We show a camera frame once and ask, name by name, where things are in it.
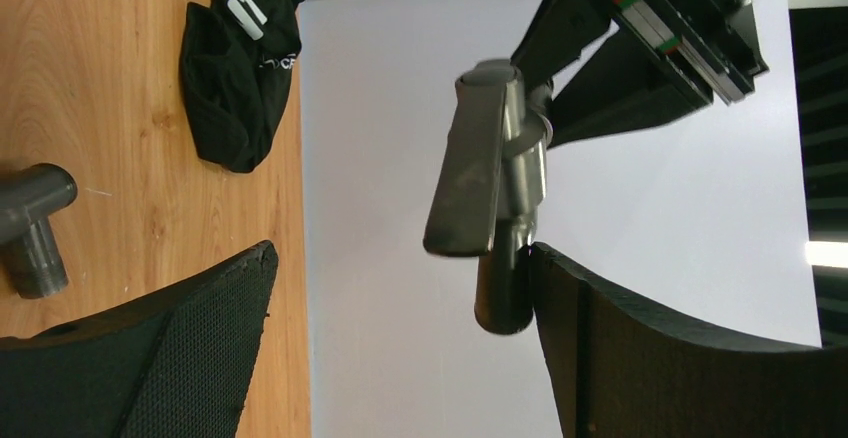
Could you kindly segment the grey faucet with lever handle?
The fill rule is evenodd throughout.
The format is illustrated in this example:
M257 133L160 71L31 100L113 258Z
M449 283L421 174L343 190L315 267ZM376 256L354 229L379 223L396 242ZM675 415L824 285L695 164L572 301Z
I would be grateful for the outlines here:
M478 261L474 315L496 335L533 319L529 256L547 194L551 89L525 89L507 59L478 63L455 82L457 106L422 244L427 253Z

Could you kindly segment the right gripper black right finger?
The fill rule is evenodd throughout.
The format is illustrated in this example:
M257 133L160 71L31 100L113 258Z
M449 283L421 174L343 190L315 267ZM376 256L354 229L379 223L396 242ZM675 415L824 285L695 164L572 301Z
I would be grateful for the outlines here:
M843 437L847 350L686 315L544 243L536 324L566 437Z

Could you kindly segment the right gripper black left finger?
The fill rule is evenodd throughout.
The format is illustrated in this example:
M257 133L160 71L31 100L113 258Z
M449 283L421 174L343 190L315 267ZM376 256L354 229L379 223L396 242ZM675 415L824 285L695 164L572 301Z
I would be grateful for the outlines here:
M5 437L233 437L279 257L270 241L155 292L1 341Z

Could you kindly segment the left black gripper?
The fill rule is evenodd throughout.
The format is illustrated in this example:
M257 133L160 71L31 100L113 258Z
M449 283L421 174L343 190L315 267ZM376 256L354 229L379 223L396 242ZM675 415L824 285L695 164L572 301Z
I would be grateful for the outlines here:
M731 105L766 72L718 0L542 0L511 64L525 89L548 83L604 35L548 106L549 147L661 127L720 98Z

